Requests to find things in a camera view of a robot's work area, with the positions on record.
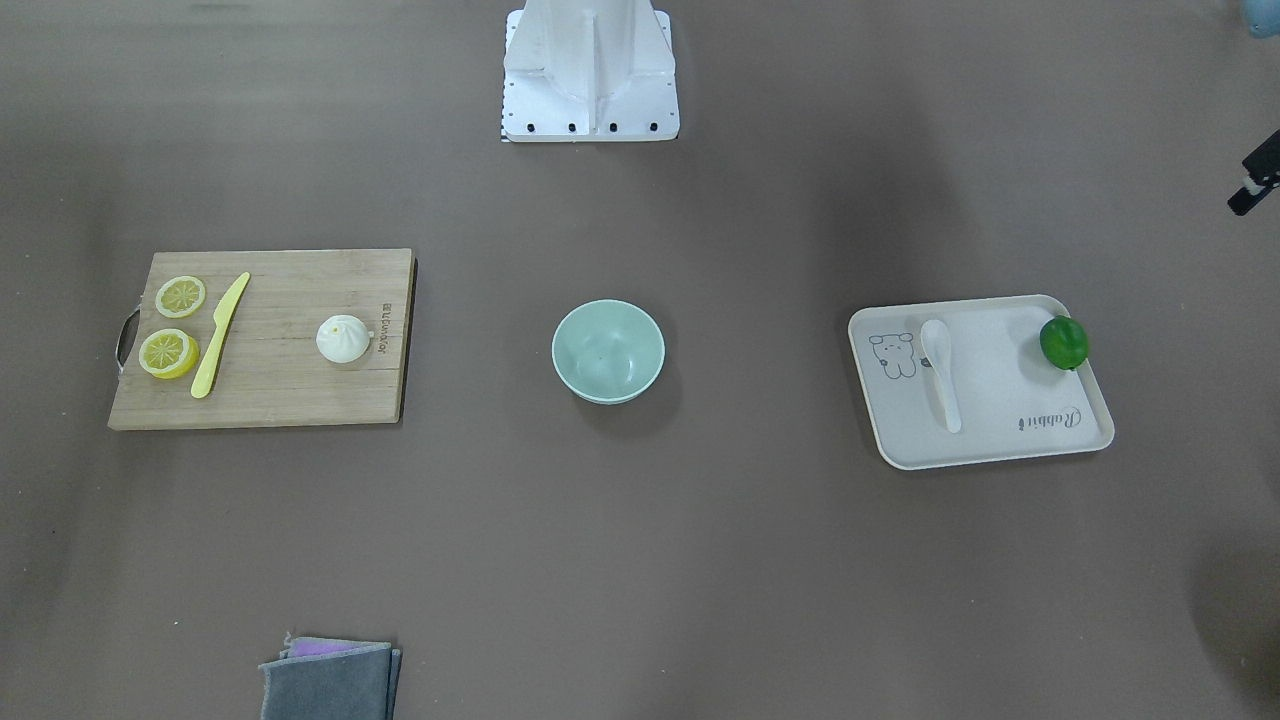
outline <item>logo on cutting board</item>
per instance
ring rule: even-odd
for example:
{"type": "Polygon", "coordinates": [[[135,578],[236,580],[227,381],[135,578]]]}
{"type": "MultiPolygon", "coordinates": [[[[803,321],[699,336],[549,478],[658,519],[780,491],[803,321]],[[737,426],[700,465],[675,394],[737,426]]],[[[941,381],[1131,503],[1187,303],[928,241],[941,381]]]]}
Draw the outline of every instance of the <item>logo on cutting board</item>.
{"type": "Polygon", "coordinates": [[[1080,409],[1069,406],[1053,415],[1028,415],[1018,419],[1018,432],[1043,430],[1053,428],[1074,428],[1080,424],[1080,409]]]}
{"type": "Polygon", "coordinates": [[[387,333],[392,329],[392,304],[383,302],[383,315],[378,320],[378,352],[387,355],[387,333]]]}
{"type": "Polygon", "coordinates": [[[879,360],[881,368],[891,380],[915,377],[915,348],[911,347],[914,336],[911,333],[900,334],[873,334],[867,338],[872,343],[872,352],[879,360]]]}

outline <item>mint green bowl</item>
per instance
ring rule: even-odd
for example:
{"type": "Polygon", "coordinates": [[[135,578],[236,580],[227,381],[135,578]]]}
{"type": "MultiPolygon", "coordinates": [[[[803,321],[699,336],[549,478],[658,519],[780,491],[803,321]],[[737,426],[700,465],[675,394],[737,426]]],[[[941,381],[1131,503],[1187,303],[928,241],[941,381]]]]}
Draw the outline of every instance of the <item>mint green bowl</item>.
{"type": "Polygon", "coordinates": [[[653,384],[667,343],[648,313],[621,300],[573,309],[552,336],[556,373],[582,400],[626,402],[653,384]]]}

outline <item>gray towel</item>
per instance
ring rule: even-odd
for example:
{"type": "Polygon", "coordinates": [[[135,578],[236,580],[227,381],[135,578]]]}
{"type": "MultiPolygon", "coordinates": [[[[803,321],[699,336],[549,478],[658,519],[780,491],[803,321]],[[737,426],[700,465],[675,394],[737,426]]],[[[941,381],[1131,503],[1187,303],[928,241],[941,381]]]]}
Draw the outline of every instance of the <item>gray towel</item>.
{"type": "Polygon", "coordinates": [[[288,638],[266,675],[262,720],[390,720],[401,651],[390,643],[288,638]]]}

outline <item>spoon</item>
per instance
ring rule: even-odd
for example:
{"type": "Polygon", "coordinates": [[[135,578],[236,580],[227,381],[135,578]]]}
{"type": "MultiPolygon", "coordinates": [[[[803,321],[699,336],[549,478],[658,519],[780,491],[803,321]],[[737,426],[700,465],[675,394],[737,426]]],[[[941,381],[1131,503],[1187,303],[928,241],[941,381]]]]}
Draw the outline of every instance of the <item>spoon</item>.
{"type": "Polygon", "coordinates": [[[947,432],[960,432],[960,404],[956,401],[956,384],[951,379],[951,331],[938,319],[925,320],[920,327],[920,345],[924,356],[938,374],[938,400],[942,401],[942,414],[946,416],[947,432]]]}

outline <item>knife handle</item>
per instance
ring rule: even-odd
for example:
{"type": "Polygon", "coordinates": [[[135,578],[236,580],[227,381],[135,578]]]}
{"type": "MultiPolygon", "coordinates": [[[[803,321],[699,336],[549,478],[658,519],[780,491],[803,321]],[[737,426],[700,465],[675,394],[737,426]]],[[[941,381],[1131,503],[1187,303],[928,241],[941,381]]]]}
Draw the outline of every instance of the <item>knife handle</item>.
{"type": "Polygon", "coordinates": [[[223,341],[227,340],[227,325],[214,328],[214,337],[205,348],[205,356],[200,359],[196,368],[196,380],[191,383],[191,396],[201,398],[214,389],[214,375],[218,374],[218,360],[223,355],[223,341]]]}

